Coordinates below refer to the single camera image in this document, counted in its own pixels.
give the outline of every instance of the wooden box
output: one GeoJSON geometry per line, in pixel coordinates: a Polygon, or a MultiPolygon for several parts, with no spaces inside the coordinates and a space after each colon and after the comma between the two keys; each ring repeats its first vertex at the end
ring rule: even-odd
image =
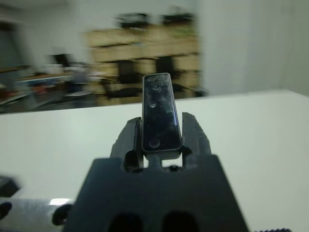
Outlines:
{"type": "Polygon", "coordinates": [[[114,61],[116,58],[114,47],[94,48],[92,50],[92,55],[94,62],[114,61]]]}
{"type": "Polygon", "coordinates": [[[138,35],[130,29],[112,29],[109,30],[110,45],[113,44],[133,44],[139,41],[138,35]]]}
{"type": "Polygon", "coordinates": [[[157,58],[171,55],[170,47],[166,42],[144,43],[142,46],[142,56],[144,58],[157,58]]]}
{"type": "Polygon", "coordinates": [[[200,70],[199,56],[187,55],[174,57],[175,69],[179,71],[198,71],[200,70]]]}
{"type": "Polygon", "coordinates": [[[172,55],[188,55],[199,53],[197,38],[177,39],[171,43],[172,55]]]}
{"type": "Polygon", "coordinates": [[[141,58],[141,47],[135,45],[119,45],[114,48],[114,60],[131,60],[141,58]]]}
{"type": "Polygon", "coordinates": [[[93,67],[96,72],[103,72],[106,76],[118,76],[118,65],[117,63],[102,63],[96,64],[93,67]]]}
{"type": "Polygon", "coordinates": [[[141,59],[137,61],[137,72],[144,75],[155,73],[155,60],[141,59]]]}
{"type": "Polygon", "coordinates": [[[148,26],[145,31],[141,33],[141,40],[144,43],[167,42],[171,40],[171,36],[167,27],[152,25],[148,26]]]}
{"type": "Polygon", "coordinates": [[[87,43],[89,47],[110,45],[108,30],[94,30],[87,33],[87,43]]]}
{"type": "Polygon", "coordinates": [[[183,85],[188,88],[196,88],[199,86],[198,72],[188,71],[183,75],[183,85]]]}

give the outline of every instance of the black chair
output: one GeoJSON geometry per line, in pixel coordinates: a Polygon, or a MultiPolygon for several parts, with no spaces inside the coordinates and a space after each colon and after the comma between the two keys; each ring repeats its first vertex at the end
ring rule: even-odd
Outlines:
{"type": "MultiPolygon", "coordinates": [[[[120,84],[135,84],[140,82],[140,75],[135,71],[135,62],[131,60],[122,60],[118,62],[118,82],[120,84]]],[[[109,80],[101,80],[101,84],[105,89],[108,99],[111,98],[129,98],[137,97],[142,93],[142,89],[138,87],[123,88],[120,90],[112,90],[109,80]]]]}

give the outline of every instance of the white tabletop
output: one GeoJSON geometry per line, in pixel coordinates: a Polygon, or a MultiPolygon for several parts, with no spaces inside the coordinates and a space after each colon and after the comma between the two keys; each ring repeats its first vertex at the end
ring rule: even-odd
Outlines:
{"type": "MultiPolygon", "coordinates": [[[[309,231],[309,98],[286,90],[176,101],[196,116],[252,231],[309,231]]],[[[0,116],[0,174],[22,198],[75,198],[141,104],[0,116]]],[[[181,160],[165,163],[180,165],[181,160]]]]}

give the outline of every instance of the black rectangular object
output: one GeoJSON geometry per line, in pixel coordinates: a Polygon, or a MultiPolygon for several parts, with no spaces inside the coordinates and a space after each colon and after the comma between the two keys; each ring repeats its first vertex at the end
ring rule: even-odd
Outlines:
{"type": "Polygon", "coordinates": [[[121,84],[139,82],[139,76],[135,72],[135,62],[132,60],[118,61],[118,75],[118,79],[121,84]]]}
{"type": "Polygon", "coordinates": [[[179,157],[182,141],[170,75],[144,76],[142,101],[143,151],[165,153],[164,160],[179,157]]]}
{"type": "Polygon", "coordinates": [[[12,197],[19,187],[14,179],[0,176],[0,197],[12,197]]]}
{"type": "Polygon", "coordinates": [[[202,155],[197,167],[176,173],[164,170],[159,161],[128,173],[121,158],[95,160],[63,232],[113,232],[111,225],[121,216],[139,218],[140,231],[164,232],[173,212],[193,217],[197,230],[190,232],[248,232],[215,155],[202,155]]]}
{"type": "Polygon", "coordinates": [[[169,73],[171,78],[175,77],[175,67],[172,57],[159,57],[155,60],[157,73],[169,73]]]}

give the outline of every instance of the black plastic part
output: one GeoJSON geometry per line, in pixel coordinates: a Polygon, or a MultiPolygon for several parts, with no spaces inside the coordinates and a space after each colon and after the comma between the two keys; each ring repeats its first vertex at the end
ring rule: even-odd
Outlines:
{"type": "Polygon", "coordinates": [[[277,230],[270,230],[270,231],[259,231],[259,232],[292,232],[289,229],[277,229],[277,230]]]}
{"type": "Polygon", "coordinates": [[[12,178],[0,176],[0,197],[12,197],[19,190],[19,186],[12,178]]]}
{"type": "Polygon", "coordinates": [[[112,146],[110,157],[122,159],[126,171],[133,171],[144,167],[140,131],[140,117],[129,120],[112,146]]]}
{"type": "Polygon", "coordinates": [[[125,231],[115,225],[117,220],[130,226],[127,231],[190,227],[192,232],[248,232],[219,159],[211,155],[195,117],[183,114],[182,168],[162,168],[156,155],[148,168],[137,168],[139,120],[128,121],[111,158],[93,162],[63,232],[125,231]],[[123,168],[130,153],[137,154],[137,162],[123,168]]]}

